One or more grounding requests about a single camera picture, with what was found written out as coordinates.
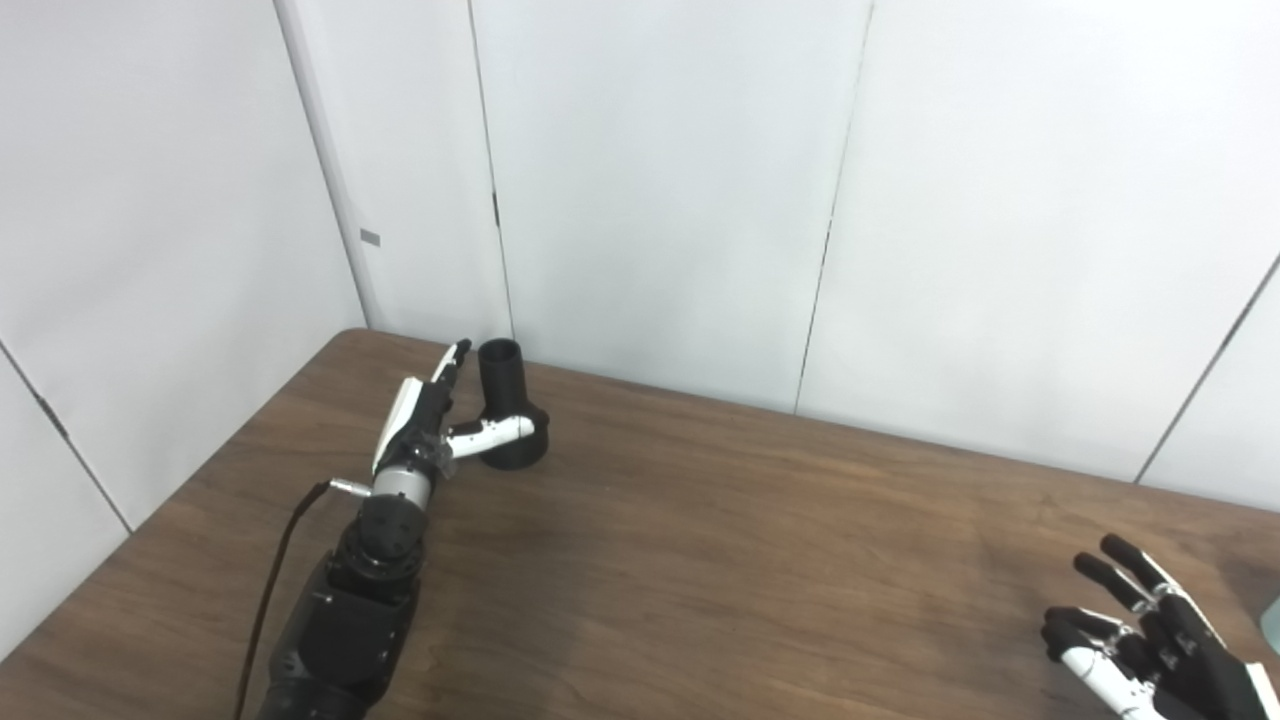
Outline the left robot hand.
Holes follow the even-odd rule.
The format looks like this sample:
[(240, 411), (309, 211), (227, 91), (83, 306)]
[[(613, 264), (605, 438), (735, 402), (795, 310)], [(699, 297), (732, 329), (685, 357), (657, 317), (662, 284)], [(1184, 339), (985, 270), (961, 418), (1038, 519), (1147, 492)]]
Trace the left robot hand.
[(550, 418), (529, 397), (524, 354), (511, 338), (494, 338), (474, 352), (484, 407), (477, 419), (448, 427), (453, 392), (468, 354), (470, 340), (452, 345), (430, 380), (410, 375), (401, 384), (383, 427), (372, 474), (388, 468), (425, 477), (451, 475), (463, 457), (480, 457), (504, 471), (529, 468), (550, 445)]

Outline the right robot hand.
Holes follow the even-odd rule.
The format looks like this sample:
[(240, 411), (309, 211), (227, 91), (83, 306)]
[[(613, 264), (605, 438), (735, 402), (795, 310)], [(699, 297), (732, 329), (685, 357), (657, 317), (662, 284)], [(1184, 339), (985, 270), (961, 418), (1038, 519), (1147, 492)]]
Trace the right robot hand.
[(1149, 553), (1117, 534), (1073, 569), (1133, 619), (1078, 606), (1044, 610), (1047, 657), (1119, 719), (1276, 719), (1262, 664), (1236, 657), (1198, 603)]

